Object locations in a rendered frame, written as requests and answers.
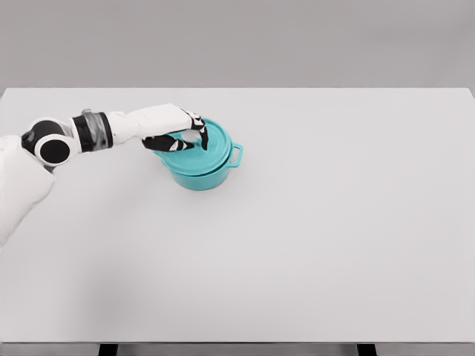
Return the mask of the teal pot lid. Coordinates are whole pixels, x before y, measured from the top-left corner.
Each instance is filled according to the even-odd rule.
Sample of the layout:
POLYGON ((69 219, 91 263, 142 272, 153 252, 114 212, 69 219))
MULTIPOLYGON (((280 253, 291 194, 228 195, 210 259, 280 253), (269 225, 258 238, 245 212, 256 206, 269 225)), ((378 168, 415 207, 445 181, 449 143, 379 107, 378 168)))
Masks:
POLYGON ((170 171, 186 176, 203 175, 220 167, 229 156, 232 148, 230 136, 215 121, 206 118, 203 121, 209 137, 206 150, 199 139, 193 148, 183 151, 154 151, 170 171))

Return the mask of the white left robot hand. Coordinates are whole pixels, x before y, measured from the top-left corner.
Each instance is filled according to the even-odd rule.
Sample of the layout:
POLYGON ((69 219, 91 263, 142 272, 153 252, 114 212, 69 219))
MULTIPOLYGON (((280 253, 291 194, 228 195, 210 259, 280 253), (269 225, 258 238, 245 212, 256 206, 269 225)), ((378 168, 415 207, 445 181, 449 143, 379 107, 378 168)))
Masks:
POLYGON ((138 137, 146 149, 175 152, 193 148, 193 142, 171 136, 172 133, 181 131, 198 134, 202 149, 205 151, 208 149, 209 134, 206 123, 202 116, 196 113, 173 104, 164 104, 139 109, 131 115, 138 122, 138 137))

